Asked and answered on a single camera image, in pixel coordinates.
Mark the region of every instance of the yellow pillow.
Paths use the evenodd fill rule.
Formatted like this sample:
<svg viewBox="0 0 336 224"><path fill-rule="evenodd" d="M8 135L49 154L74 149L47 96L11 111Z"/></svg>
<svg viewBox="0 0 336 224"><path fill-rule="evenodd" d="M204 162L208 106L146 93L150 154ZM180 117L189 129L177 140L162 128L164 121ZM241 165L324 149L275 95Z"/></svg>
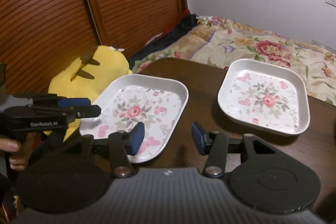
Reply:
<svg viewBox="0 0 336 224"><path fill-rule="evenodd" d="M77 58L54 77L48 92L68 98L89 98L93 103L113 80L131 73L121 52L98 46L93 54ZM79 121L77 119L69 124L64 140L79 127Z"/></svg>

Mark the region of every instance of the wooden table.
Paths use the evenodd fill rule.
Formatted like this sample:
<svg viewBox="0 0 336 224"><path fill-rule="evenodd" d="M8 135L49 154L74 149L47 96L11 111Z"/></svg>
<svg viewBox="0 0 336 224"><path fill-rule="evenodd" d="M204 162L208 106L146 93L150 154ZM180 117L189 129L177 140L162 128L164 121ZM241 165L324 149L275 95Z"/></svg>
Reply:
<svg viewBox="0 0 336 224"><path fill-rule="evenodd" d="M284 137L239 125L229 120L217 103L217 93L226 70L191 61L166 58L150 64L142 74L171 78L184 83L189 101L164 151L155 159L137 165L154 168L195 166L202 170L207 157L201 156L191 137L191 123L198 121L207 131L225 129L231 137L250 132L313 169L320 178L321 191L314 210L325 220L336 218L336 107L309 97L310 126L297 137ZM240 164L234 155L227 169ZM108 163L100 161L104 169Z"/></svg>

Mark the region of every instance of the wall outlet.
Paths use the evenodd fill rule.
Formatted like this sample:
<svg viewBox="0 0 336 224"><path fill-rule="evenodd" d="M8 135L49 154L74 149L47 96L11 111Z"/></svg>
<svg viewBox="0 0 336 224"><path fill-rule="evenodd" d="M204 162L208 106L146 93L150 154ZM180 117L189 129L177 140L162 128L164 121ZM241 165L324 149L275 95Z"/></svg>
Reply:
<svg viewBox="0 0 336 224"><path fill-rule="evenodd" d="M323 49L325 49L325 50L327 50L327 51L329 51L329 52L332 52L333 54L336 55L336 50L335 50L335 49L333 49L333 48L331 48L331 47L329 47L329 46L327 46L327 45L324 45L324 44L321 43L321 42L318 42L318 41L316 41L316 40L313 39L313 40L311 41L311 44L312 44L312 45L319 46L319 47L321 47L321 48L323 48Z"/></svg>
<svg viewBox="0 0 336 224"><path fill-rule="evenodd" d="M325 0L325 2L336 7L336 0Z"/></svg>

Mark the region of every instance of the dark blue cloth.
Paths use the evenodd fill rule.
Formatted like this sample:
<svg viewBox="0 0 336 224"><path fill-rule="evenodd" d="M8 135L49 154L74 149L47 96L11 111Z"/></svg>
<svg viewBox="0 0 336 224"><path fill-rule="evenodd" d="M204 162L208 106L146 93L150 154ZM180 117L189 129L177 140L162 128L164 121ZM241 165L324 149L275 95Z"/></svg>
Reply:
<svg viewBox="0 0 336 224"><path fill-rule="evenodd" d="M184 16L180 23L178 23L171 32L165 36L149 43L147 46L142 48L140 51L132 55L127 59L130 69L134 67L134 63L137 60L142 60L147 55L164 50L165 48L172 45L174 42L179 40L182 36L186 35L192 28L197 26L197 15L188 14Z"/></svg>

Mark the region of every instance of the white tray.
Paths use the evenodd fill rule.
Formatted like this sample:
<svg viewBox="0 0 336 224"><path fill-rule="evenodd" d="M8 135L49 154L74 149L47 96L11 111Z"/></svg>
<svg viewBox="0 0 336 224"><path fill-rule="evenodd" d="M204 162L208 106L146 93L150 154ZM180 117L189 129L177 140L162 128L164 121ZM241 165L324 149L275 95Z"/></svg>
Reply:
<svg viewBox="0 0 336 224"><path fill-rule="evenodd" d="M275 65L251 59L233 62L217 98L231 120L279 135L298 135L310 123L301 77Z"/></svg>
<svg viewBox="0 0 336 224"><path fill-rule="evenodd" d="M130 162L151 160L164 150L187 104L188 89L172 79L147 75L125 75L114 80L93 103L101 108L97 118L80 122L81 135L107 138L118 130L130 131L145 124L145 138Z"/></svg>

